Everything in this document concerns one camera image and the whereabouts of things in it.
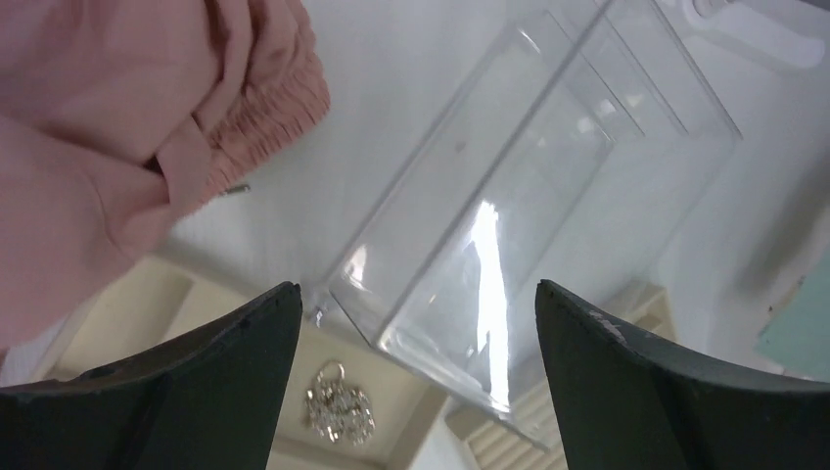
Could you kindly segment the beige ring roll tray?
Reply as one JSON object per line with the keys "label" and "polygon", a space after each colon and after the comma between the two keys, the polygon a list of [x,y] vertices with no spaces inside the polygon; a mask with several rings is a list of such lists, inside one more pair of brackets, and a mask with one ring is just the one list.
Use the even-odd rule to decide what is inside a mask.
{"label": "beige ring roll tray", "polygon": [[[634,282],[601,308],[664,339],[675,341],[668,290]],[[565,469],[562,446],[543,360],[539,352],[511,372],[511,412],[502,419],[470,405],[450,412],[445,423],[478,469]]]}

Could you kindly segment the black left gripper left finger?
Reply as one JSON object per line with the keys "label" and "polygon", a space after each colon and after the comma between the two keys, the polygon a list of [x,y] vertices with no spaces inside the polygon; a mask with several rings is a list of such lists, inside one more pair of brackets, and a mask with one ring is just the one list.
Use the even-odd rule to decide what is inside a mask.
{"label": "black left gripper left finger", "polygon": [[297,349],[299,285],[67,380],[1,392],[5,469],[263,469]]}

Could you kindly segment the clear acrylic box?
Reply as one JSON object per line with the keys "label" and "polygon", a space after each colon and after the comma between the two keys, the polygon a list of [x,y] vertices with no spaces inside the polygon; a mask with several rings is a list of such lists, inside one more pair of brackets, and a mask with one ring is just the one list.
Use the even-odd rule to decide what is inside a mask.
{"label": "clear acrylic box", "polygon": [[309,318],[506,418],[511,372],[540,353],[539,281],[598,306],[650,282],[740,141],[658,2],[546,1],[508,23]]}

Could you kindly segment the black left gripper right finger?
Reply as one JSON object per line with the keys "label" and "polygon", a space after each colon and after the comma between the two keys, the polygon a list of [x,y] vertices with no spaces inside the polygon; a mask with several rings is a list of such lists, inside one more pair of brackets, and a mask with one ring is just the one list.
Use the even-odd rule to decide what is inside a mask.
{"label": "black left gripper right finger", "polygon": [[572,469],[825,469],[829,387],[695,352],[561,285],[535,294]]}

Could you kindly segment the beige compartment tray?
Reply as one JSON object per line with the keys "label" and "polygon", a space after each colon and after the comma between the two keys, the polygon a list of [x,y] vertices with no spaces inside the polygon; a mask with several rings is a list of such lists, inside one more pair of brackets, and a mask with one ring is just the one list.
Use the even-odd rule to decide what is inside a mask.
{"label": "beige compartment tray", "polygon": [[[74,378],[183,335],[252,297],[172,260],[144,258],[66,319],[28,378]],[[268,465],[408,469],[445,401],[444,392],[400,366],[304,324]]]}

